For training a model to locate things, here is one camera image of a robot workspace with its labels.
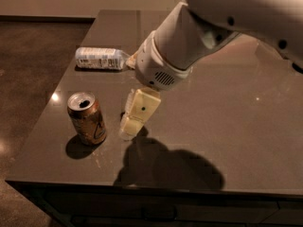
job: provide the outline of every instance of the can top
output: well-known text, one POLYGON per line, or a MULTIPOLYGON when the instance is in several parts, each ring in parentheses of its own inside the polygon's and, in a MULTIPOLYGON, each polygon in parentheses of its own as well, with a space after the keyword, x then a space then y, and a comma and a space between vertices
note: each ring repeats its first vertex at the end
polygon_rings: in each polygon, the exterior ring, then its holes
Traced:
POLYGON ((69 97, 67 106, 73 111, 84 111, 95 103, 95 96, 91 92, 78 92, 69 97))

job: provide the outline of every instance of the gray table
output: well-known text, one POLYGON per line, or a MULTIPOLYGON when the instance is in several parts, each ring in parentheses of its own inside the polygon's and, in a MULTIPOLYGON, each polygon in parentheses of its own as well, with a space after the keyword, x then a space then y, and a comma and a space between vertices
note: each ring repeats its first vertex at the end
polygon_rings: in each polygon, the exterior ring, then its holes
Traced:
MULTIPOLYGON (((101 11, 82 46, 133 54, 167 14, 101 11)), ((163 92, 156 114, 125 142, 118 137, 120 115, 128 93, 140 87, 134 71, 81 71, 71 61, 8 183, 67 226, 147 226, 142 219, 149 218, 174 219, 171 226, 303 224, 303 75, 288 61, 241 36, 163 92), (100 101, 108 136, 97 148, 80 143, 67 114, 67 99, 77 91, 92 91, 100 101), (146 207, 163 202, 161 214, 146 207), (100 207, 105 203, 112 209, 100 207)))

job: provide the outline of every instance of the brown soda can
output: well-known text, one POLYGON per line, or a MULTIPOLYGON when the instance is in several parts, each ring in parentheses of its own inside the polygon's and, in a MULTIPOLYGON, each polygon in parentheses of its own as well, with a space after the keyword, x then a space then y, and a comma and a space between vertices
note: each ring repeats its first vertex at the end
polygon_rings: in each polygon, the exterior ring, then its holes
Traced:
POLYGON ((91 92, 78 92, 69 97, 67 111, 84 145, 94 146, 106 138, 106 129, 98 100, 91 92))

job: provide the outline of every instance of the dark brown floor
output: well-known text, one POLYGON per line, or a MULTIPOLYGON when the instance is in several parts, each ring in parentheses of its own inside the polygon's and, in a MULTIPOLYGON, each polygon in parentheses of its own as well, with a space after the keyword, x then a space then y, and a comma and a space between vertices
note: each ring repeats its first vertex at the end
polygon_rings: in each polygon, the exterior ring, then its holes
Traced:
POLYGON ((0 22, 0 226, 58 223, 5 183, 91 24, 0 22))

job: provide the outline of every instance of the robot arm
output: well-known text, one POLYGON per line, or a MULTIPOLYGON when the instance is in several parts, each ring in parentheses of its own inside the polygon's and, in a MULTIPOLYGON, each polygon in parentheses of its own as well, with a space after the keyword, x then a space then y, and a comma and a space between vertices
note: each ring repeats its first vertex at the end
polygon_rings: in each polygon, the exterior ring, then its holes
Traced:
POLYGON ((136 77, 168 90, 198 59, 239 33, 256 37, 303 67, 303 0, 186 0, 140 46, 136 77))

